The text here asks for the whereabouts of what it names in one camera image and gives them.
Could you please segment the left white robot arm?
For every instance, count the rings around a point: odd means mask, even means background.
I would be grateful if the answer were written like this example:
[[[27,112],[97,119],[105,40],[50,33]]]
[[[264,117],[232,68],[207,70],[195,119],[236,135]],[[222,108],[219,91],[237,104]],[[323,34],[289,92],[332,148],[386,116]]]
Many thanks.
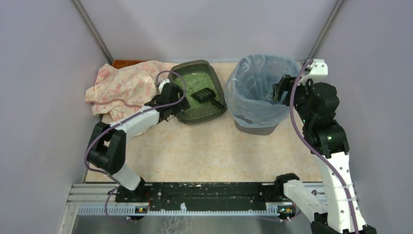
[[[160,94],[131,116],[110,124],[99,122],[95,125],[85,152],[86,164],[97,167],[124,189],[143,193],[144,179],[126,164],[127,142],[189,107],[185,89],[170,82],[162,84]]]

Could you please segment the grey trash bin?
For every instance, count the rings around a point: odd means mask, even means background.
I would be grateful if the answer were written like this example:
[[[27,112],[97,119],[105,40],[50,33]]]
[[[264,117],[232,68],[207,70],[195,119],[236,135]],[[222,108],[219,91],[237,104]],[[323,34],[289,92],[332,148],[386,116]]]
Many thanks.
[[[247,134],[267,136],[287,118],[287,112],[253,113],[251,116],[234,115],[235,127]]]

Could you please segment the black litter scoop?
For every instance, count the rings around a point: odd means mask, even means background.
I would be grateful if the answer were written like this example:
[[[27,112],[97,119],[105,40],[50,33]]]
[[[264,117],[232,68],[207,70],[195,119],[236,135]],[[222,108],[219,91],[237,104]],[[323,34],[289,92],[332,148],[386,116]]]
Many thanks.
[[[194,98],[196,101],[198,101],[199,103],[206,103],[206,102],[210,102],[212,103],[214,106],[216,106],[219,109],[224,109],[224,106],[218,102],[215,98],[216,98],[216,94],[215,92],[210,89],[210,88],[204,88],[200,91],[197,91],[193,94],[191,94],[191,97]]]

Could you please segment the dark green litter box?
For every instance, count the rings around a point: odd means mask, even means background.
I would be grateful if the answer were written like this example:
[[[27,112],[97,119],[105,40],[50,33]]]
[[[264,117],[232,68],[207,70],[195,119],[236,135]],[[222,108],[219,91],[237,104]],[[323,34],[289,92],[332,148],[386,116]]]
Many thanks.
[[[224,98],[224,91],[223,91],[221,82],[219,81],[219,78],[214,68],[210,65],[208,61],[201,59],[201,60],[184,62],[184,63],[173,66],[171,68],[171,71],[172,72],[169,74],[170,81],[179,85],[181,88],[184,87],[183,81],[185,82],[185,80],[182,78],[181,75],[185,75],[189,72],[209,73],[211,75],[211,79],[214,83],[214,86],[217,89],[218,94],[220,96],[219,102],[224,106],[224,109],[222,109],[219,112],[207,113],[206,111],[203,111],[203,112],[200,112],[199,114],[195,114],[195,113],[186,114],[185,111],[182,111],[178,113],[176,116],[179,122],[183,124],[187,124],[187,125],[205,123],[205,122],[214,120],[222,116],[225,113],[225,111],[227,110],[227,104]]]

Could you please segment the blue plastic bin liner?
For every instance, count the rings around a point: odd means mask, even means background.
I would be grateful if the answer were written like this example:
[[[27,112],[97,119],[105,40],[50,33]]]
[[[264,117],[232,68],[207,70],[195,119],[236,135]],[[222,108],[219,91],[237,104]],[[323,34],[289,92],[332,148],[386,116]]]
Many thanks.
[[[232,117],[284,111],[288,117],[289,108],[273,100],[273,85],[283,75],[295,77],[299,71],[294,59],[283,56],[253,54],[242,58],[225,84],[225,101]]]

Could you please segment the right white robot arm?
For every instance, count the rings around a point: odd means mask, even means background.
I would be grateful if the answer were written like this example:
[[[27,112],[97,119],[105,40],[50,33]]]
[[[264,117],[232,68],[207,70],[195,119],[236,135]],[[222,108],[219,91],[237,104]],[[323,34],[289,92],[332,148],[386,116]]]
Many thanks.
[[[303,122],[300,140],[315,156],[327,202],[306,191],[294,173],[280,175],[276,190],[295,202],[310,222],[314,234],[375,234],[361,215],[349,170],[349,144],[344,129],[335,120],[339,98],[335,86],[311,79],[304,84],[284,75],[273,86],[275,101],[298,113]]]

